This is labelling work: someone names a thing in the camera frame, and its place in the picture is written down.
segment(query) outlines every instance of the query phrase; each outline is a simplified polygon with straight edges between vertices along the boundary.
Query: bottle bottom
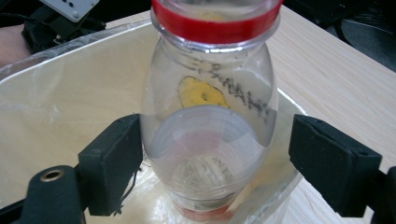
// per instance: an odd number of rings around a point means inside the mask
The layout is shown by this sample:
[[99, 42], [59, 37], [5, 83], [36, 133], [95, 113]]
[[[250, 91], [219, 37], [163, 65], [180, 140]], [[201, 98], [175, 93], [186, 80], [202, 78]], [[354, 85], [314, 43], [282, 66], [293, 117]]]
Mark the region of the bottle bottom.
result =
[[183, 216], [193, 221], [205, 222], [214, 219], [230, 219], [233, 214], [227, 213], [232, 202], [212, 211], [194, 211], [174, 203], [176, 210]]

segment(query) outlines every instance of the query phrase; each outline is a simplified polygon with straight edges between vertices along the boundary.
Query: plastic sheet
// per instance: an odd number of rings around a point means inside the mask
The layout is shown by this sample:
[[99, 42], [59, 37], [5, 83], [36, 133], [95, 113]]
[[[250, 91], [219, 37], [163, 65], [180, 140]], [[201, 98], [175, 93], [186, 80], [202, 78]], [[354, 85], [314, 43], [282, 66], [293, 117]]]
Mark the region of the plastic sheet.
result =
[[[139, 113], [158, 37], [149, 21], [123, 25], [0, 69], [0, 207], [22, 199], [39, 171], [76, 165], [78, 153], [113, 120]], [[281, 221], [301, 179], [288, 154], [296, 113], [304, 111], [279, 91], [268, 159], [230, 211], [208, 223]], [[88, 223], [194, 223], [177, 212], [149, 163], [141, 168], [122, 214], [86, 213]]]

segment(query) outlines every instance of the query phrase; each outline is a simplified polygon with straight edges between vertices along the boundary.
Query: bottle neck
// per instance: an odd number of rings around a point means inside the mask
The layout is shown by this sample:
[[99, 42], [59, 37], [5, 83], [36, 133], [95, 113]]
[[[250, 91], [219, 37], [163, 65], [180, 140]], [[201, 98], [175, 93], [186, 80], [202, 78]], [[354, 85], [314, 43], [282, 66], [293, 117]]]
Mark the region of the bottle neck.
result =
[[163, 26], [161, 26], [161, 24], [157, 21], [153, 10], [151, 10], [151, 21], [154, 27], [161, 32], [163, 38], [177, 48], [200, 51], [204, 53], [229, 53], [235, 51], [244, 51], [246, 49], [253, 49], [262, 45], [276, 31], [279, 25], [280, 18], [279, 16], [276, 17], [274, 25], [267, 32], [253, 39], [232, 44], [199, 43], [174, 35], [167, 31]]

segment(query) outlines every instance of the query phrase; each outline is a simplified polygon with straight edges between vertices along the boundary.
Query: red bottle cap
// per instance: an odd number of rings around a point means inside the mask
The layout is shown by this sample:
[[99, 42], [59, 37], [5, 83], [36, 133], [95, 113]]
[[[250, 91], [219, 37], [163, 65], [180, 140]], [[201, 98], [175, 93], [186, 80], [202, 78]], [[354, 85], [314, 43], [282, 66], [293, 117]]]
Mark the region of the red bottle cap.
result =
[[282, 0], [263, 0], [253, 12], [236, 19], [216, 18], [216, 15], [205, 13], [197, 18], [197, 14], [188, 15], [189, 11], [181, 8], [179, 1], [152, 0], [154, 14], [167, 31], [206, 44], [232, 44], [265, 33], [276, 22], [281, 5]]

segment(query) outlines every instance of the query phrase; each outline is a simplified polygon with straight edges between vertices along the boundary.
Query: black clamp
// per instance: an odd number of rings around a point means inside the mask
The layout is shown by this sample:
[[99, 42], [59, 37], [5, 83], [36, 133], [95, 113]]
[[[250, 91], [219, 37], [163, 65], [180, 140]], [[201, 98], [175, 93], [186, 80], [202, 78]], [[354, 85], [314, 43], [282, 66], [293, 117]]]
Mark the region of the black clamp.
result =
[[396, 167], [379, 171], [382, 156], [330, 124], [295, 115], [290, 160], [341, 217], [363, 217], [372, 223], [396, 223]]

